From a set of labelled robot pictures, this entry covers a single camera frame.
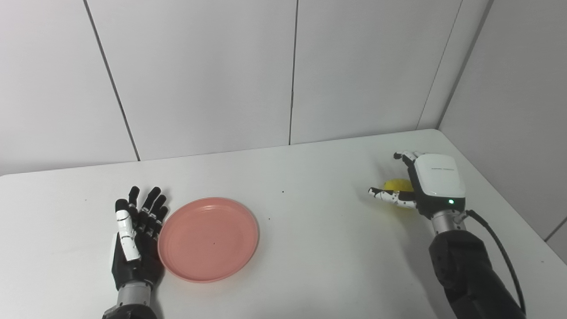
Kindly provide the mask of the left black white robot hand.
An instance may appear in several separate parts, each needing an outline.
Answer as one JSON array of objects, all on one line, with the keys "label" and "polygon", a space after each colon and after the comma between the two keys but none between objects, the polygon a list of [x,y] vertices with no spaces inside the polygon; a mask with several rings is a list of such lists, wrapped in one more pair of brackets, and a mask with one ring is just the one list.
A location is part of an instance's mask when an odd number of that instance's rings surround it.
[{"label": "left black white robot hand", "polygon": [[158,253],[158,239],[169,212],[160,187],[150,190],[141,207],[140,189],[133,186],[128,198],[115,202],[119,230],[115,239],[111,272],[117,289],[140,281],[154,289],[164,274]]}]

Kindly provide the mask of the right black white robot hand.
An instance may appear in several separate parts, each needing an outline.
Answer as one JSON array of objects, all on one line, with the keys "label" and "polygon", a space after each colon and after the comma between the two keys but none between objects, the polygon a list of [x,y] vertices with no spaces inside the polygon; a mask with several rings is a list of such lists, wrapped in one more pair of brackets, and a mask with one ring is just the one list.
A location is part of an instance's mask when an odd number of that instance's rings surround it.
[{"label": "right black white robot hand", "polygon": [[454,158],[446,154],[410,151],[395,152],[393,157],[407,166],[412,190],[371,187],[368,193],[373,198],[395,206],[415,209],[430,220],[434,214],[441,211],[465,211],[465,184]]}]

